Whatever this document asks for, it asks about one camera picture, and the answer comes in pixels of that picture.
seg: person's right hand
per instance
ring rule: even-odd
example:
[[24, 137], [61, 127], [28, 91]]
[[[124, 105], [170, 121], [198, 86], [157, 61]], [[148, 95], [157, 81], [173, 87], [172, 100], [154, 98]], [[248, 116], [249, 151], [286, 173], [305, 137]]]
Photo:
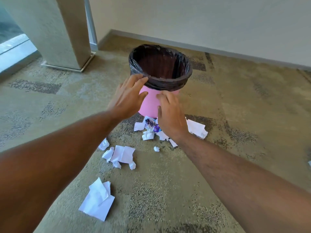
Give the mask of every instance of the person's right hand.
[[161, 91], [157, 95], [161, 106], [158, 107], [158, 123], [163, 132], [173, 141], [188, 134], [185, 114], [176, 95], [168, 91]]

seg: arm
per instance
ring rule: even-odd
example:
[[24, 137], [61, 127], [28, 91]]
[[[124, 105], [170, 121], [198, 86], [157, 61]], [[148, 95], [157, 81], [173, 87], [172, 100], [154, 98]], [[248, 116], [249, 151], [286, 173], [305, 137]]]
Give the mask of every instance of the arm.
[[0, 154], [0, 232], [33, 232], [105, 137], [139, 110], [148, 78], [132, 75], [108, 110]]
[[158, 96], [159, 124], [246, 232], [311, 232], [311, 194], [188, 132], [178, 99]]

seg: pink trash can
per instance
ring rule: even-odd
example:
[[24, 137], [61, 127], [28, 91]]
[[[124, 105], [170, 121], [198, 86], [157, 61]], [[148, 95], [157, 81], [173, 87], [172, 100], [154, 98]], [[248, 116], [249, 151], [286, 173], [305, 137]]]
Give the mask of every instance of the pink trash can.
[[134, 48], [129, 57], [132, 74], [148, 77], [141, 92], [147, 91], [140, 110], [143, 116], [156, 118], [160, 105], [156, 95], [162, 90], [178, 94], [192, 74], [192, 66], [188, 57], [179, 51], [159, 45], [143, 44]]

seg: floor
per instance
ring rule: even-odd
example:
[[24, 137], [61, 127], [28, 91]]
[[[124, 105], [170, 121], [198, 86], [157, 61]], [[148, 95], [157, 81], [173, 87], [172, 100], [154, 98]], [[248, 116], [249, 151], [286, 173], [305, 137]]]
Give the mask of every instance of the floor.
[[[2, 80], [0, 150], [104, 110], [130, 74], [131, 49], [142, 43], [112, 37], [83, 74], [45, 68], [38, 59]], [[194, 68], [180, 100], [187, 117], [206, 125], [206, 139], [311, 191], [310, 73], [177, 50]], [[141, 120], [137, 114], [123, 121], [108, 137], [112, 145], [136, 148], [137, 168], [113, 168], [97, 150], [36, 233], [243, 232], [181, 149], [157, 136], [143, 141], [142, 132], [133, 132]], [[78, 211], [97, 177], [111, 181], [115, 196], [105, 222]]]

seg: plastic bin liner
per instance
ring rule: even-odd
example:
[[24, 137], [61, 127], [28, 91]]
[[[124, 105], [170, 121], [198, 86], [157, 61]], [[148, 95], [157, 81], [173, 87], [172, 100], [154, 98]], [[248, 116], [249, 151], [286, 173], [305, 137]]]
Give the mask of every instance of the plastic bin liner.
[[181, 89], [192, 74], [188, 57], [175, 49], [159, 45], [143, 44], [134, 48], [128, 61], [131, 75], [148, 77], [145, 86], [160, 91]]

